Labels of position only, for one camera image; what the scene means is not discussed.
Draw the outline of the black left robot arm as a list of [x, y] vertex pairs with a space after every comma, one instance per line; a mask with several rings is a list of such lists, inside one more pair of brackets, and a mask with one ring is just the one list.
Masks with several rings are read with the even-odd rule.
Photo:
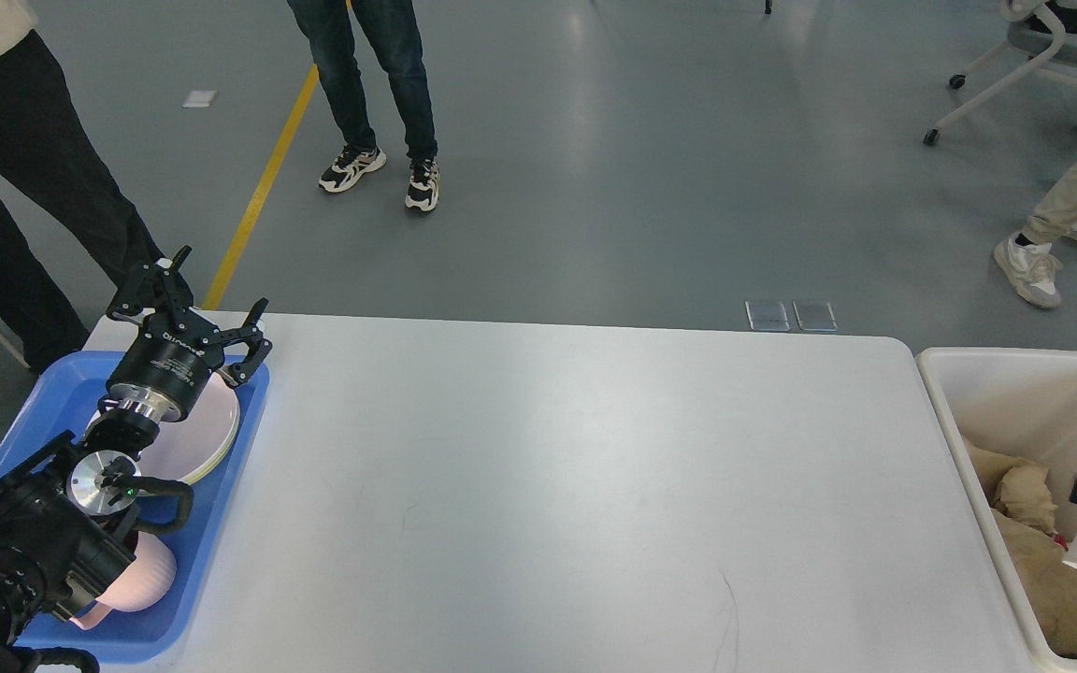
[[244, 385], [272, 352], [261, 323], [266, 299], [228, 330], [194, 310], [179, 288], [188, 252], [136, 265], [108, 304], [107, 316], [137, 334], [104, 380], [97, 416], [0, 476], [0, 672], [97, 672], [92, 651], [27, 648], [18, 639], [41, 614], [97, 623], [106, 595], [124, 585], [166, 591], [174, 581], [160, 537], [191, 522], [195, 491], [141, 461], [163, 425], [188, 418], [211, 379]]

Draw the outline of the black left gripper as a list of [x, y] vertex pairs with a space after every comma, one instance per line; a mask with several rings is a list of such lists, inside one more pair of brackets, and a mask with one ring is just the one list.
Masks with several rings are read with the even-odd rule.
[[[107, 318], [138, 327], [136, 341], [107, 380], [106, 398], [150, 422], [183, 421], [212, 371], [236, 389], [272, 352], [260, 323], [268, 298], [253, 303], [244, 323], [235, 328], [222, 331], [192, 318], [192, 291], [180, 275], [191, 252], [183, 246], [172, 257], [134, 265], [106, 310]], [[225, 350], [236, 345], [244, 346], [244, 357], [227, 364]]]

